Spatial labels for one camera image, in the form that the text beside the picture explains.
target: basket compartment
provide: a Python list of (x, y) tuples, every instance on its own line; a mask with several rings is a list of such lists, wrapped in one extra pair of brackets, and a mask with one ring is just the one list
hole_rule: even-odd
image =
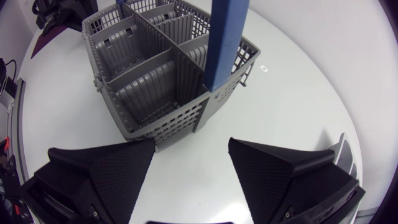
[(136, 22), (134, 16), (123, 19), (91, 36), (95, 63), (101, 75), (110, 81), (125, 71), (170, 48), (159, 31)]

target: basket slot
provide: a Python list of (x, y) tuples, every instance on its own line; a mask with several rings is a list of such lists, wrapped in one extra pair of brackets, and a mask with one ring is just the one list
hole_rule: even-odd
[(177, 52), (177, 102), (185, 105), (202, 90), (203, 70), (185, 54)]
[(145, 125), (175, 109), (175, 65), (165, 63), (155, 70), (122, 87), (116, 93), (136, 121)]
[(141, 50), (145, 58), (151, 58), (168, 49), (164, 43), (164, 36), (156, 28), (148, 26), (146, 21), (137, 14), (134, 17), (137, 22)]
[(200, 46), (188, 52), (189, 56), (194, 60), (202, 69), (206, 66), (207, 44)]
[(104, 58), (112, 77), (144, 60), (136, 26), (123, 29), (98, 42), (96, 48)]
[(176, 18), (177, 13), (175, 12), (175, 4), (172, 3), (148, 10), (141, 13), (141, 15), (150, 23), (158, 24), (160, 22)]
[(149, 60), (142, 62), (134, 68), (130, 68), (124, 71), (118, 77), (108, 82), (108, 86), (114, 90), (118, 90), (124, 87), (127, 83), (132, 83), (139, 77), (142, 77), (143, 75), (153, 71), (154, 68), (161, 67), (163, 64), (169, 61), (172, 61), (171, 50), (162, 52), (155, 57), (152, 57)]
[(157, 24), (156, 27), (176, 44), (182, 44), (191, 39), (192, 25), (193, 14), (189, 14), (162, 22)]

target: blue rectangular object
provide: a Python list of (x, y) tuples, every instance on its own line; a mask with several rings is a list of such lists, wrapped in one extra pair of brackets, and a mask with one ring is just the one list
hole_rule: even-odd
[(241, 40), (249, 0), (216, 0), (211, 26), (204, 84), (210, 92), (227, 82)]

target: black cable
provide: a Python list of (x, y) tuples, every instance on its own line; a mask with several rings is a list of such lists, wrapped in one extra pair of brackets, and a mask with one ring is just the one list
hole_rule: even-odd
[(14, 65), (15, 65), (14, 76), (13, 76), (13, 78), (12, 78), (12, 82), (14, 82), (15, 75), (17, 74), (17, 62), (16, 62), (14, 59), (12, 59), (11, 61), (9, 61), (9, 62), (6, 63), (6, 66), (9, 65), (11, 62), (14, 62)]

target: black equipment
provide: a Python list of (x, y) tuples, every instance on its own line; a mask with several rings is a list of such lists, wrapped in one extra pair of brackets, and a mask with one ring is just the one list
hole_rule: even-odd
[(258, 223), (339, 223), (364, 195), (332, 150), (298, 151), (231, 138), (229, 154)]
[(43, 36), (54, 27), (65, 26), (81, 32), (83, 19), (98, 12), (96, 0), (35, 0), (32, 12)]
[(128, 223), (154, 153), (153, 140), (49, 149), (22, 198), (44, 223)]

